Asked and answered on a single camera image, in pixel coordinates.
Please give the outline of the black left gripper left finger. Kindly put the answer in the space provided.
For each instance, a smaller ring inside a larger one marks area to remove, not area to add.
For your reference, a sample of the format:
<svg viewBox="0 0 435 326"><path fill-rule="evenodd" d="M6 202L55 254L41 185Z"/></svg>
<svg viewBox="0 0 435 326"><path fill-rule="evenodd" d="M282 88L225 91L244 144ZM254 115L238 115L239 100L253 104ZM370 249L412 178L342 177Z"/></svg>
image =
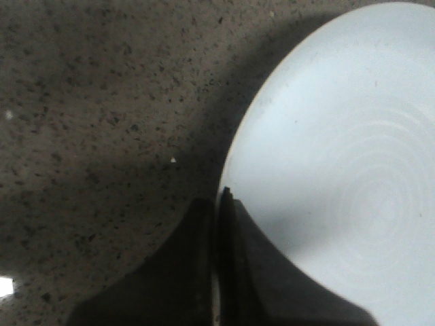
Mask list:
<svg viewBox="0 0 435 326"><path fill-rule="evenodd" d="M79 304L68 325L211 325L213 204L195 199L134 272Z"/></svg>

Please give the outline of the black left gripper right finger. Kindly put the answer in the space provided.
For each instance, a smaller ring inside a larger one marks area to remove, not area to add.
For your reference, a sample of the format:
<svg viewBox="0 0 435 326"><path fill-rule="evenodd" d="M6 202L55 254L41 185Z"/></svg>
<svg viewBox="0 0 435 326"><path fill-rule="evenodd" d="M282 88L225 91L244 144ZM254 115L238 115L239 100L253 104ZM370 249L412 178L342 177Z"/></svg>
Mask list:
<svg viewBox="0 0 435 326"><path fill-rule="evenodd" d="M217 210L221 325L376 325L289 261L224 188Z"/></svg>

